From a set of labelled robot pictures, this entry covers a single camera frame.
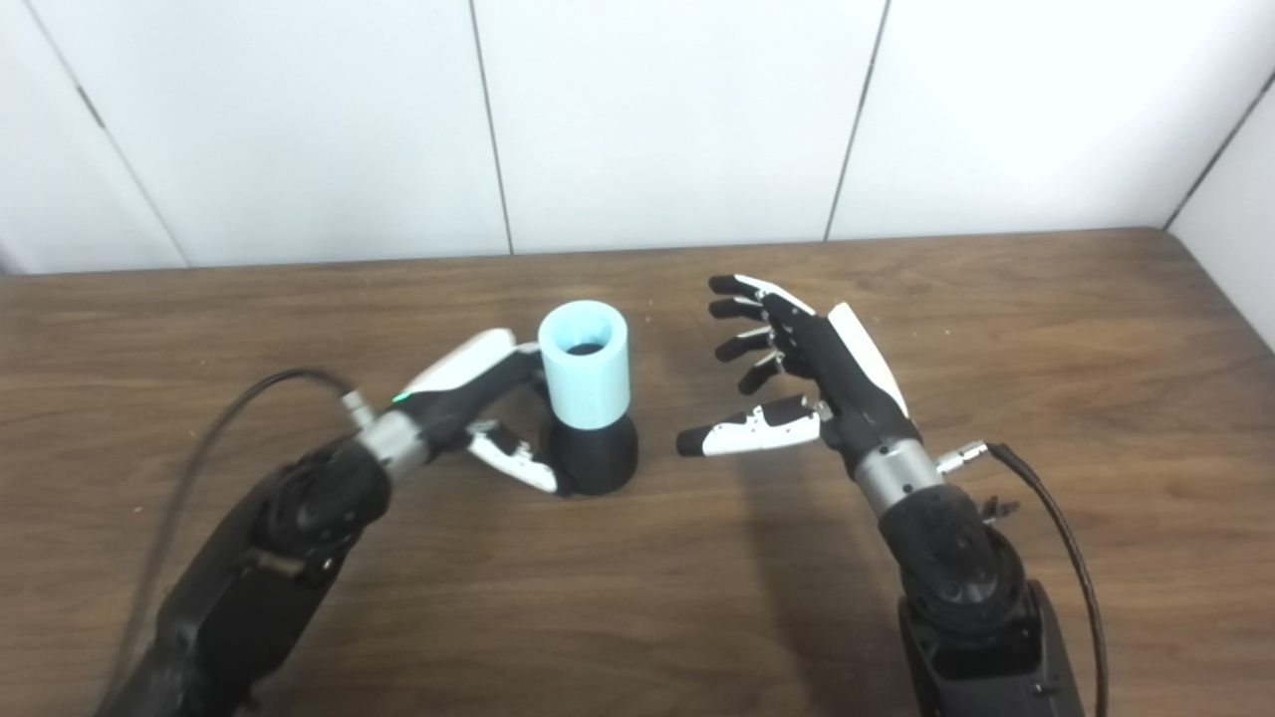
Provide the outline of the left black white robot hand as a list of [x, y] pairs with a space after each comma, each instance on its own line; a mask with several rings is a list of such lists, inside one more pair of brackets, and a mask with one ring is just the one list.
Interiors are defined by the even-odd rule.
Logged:
[[482, 330], [419, 373], [391, 401], [388, 413], [411, 424], [414, 453], [408, 469], [451, 452], [468, 452], [488, 467], [551, 495], [562, 492], [555, 467], [511, 427], [481, 416], [519, 387], [542, 387], [539, 344], [519, 344], [513, 330]]

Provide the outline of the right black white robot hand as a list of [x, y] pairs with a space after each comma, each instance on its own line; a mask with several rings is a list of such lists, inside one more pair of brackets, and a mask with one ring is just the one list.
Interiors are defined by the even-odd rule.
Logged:
[[847, 302], [815, 313], [780, 286], [745, 274], [715, 274], [708, 286], [718, 296], [708, 309], [713, 318], [760, 324], [715, 351], [720, 362], [761, 353], [741, 376], [740, 393], [754, 395], [765, 381], [789, 375], [813, 381], [819, 399], [788, 395], [714, 425], [687, 427], [674, 438], [678, 455], [764, 452], [821, 440], [853, 473], [866, 457], [919, 440], [884, 355]]

